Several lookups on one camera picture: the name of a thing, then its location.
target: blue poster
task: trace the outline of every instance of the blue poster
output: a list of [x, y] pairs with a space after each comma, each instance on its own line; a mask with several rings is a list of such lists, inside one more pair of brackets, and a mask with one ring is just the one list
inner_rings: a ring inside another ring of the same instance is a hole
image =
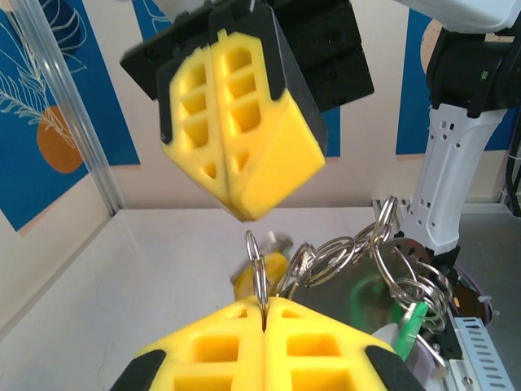
[[[416, 11], [409, 11], [407, 43], [405, 45], [404, 76], [401, 87], [400, 119], [396, 154], [425, 153], [429, 134], [429, 89], [421, 61], [423, 35], [431, 19]], [[486, 151], [508, 149], [518, 109], [509, 110], [503, 122], [488, 141]]]
[[[109, 163], [138, 165], [83, 3], [41, 0], [41, 4]], [[8, 9], [0, 10], [0, 124], [0, 209], [18, 231], [87, 171]]]
[[[152, 0], [133, 0], [132, 4], [143, 40], [153, 37], [170, 25], [169, 18], [160, 11]], [[327, 135], [327, 157], [338, 157], [340, 156], [340, 109], [334, 108], [325, 112], [323, 117], [329, 132]]]

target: yellow object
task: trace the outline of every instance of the yellow object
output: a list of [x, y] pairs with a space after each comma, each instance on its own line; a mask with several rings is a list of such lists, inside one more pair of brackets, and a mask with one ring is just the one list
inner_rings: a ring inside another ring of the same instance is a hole
[[163, 150], [236, 218], [256, 220], [325, 158], [290, 91], [271, 99], [261, 40], [218, 38], [170, 82], [173, 141]]
[[369, 345], [392, 351], [377, 338], [278, 297], [269, 299], [263, 333], [256, 298], [249, 297], [158, 340], [136, 358], [166, 353], [152, 391], [384, 391], [365, 354]]
[[[268, 277], [269, 291], [272, 296], [278, 282], [286, 272], [287, 259], [281, 253], [271, 253], [264, 257], [266, 264], [266, 276]], [[249, 266], [234, 284], [235, 300], [241, 300], [253, 295], [253, 269]]]

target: white wall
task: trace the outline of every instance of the white wall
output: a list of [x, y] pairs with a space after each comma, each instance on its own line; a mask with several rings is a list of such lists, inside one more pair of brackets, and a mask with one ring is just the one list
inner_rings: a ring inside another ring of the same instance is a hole
[[[200, 3], [177, 2], [179, 10]], [[285, 201], [286, 206], [368, 205], [372, 198], [414, 193], [422, 157], [395, 155], [408, 10], [391, 0], [352, 3], [376, 92], [342, 108], [341, 157]], [[89, 0], [85, 8], [142, 162], [141, 169], [114, 169], [128, 205], [213, 205], [162, 154], [156, 103], [119, 65], [123, 52], [141, 41], [131, 1]], [[471, 199], [497, 198], [504, 157], [504, 152], [484, 153]]]
[[20, 232], [0, 213], [0, 338], [23, 306], [107, 218], [90, 175]]

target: white table surface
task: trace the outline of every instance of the white table surface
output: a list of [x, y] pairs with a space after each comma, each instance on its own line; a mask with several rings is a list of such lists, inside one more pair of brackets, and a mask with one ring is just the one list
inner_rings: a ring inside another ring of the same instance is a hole
[[120, 211], [0, 343], [0, 390], [108, 390], [140, 348], [232, 302], [246, 229], [319, 245], [373, 220], [372, 208], [248, 224], [218, 209]]

